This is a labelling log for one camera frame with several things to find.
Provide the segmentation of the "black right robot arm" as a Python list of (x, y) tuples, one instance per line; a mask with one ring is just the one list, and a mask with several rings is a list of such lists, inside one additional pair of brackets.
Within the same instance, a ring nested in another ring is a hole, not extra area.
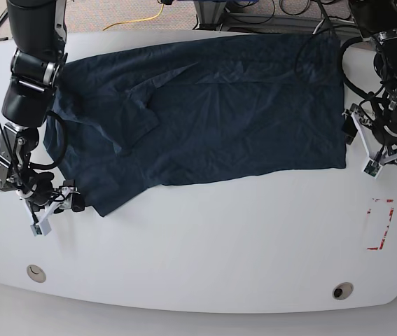
[[(50, 110), (67, 60), (65, 10), (65, 1), (8, 1), (6, 9), (17, 49), (1, 110), (7, 122), (0, 126), (0, 191), (13, 191), (24, 201), (34, 235), (51, 231), (50, 215), (85, 208), (74, 181), (55, 188), (51, 172), (62, 163), (68, 145), (66, 123)], [(31, 154), (46, 120), (60, 126), (61, 150), (53, 163), (36, 164)]]

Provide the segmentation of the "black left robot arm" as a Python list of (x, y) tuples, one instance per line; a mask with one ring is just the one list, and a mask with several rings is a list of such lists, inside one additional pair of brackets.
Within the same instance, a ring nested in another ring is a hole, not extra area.
[(365, 168), (369, 175), (377, 176), (381, 167), (397, 166), (397, 1), (349, 1), (348, 6), (359, 35), (342, 44), (339, 56), (349, 46), (371, 42), (376, 52), (374, 70), (381, 88), (378, 92), (365, 92), (344, 76), (344, 84), (372, 108), (368, 114), (362, 104), (353, 105), (346, 123), (358, 120), (380, 144), (380, 150)]

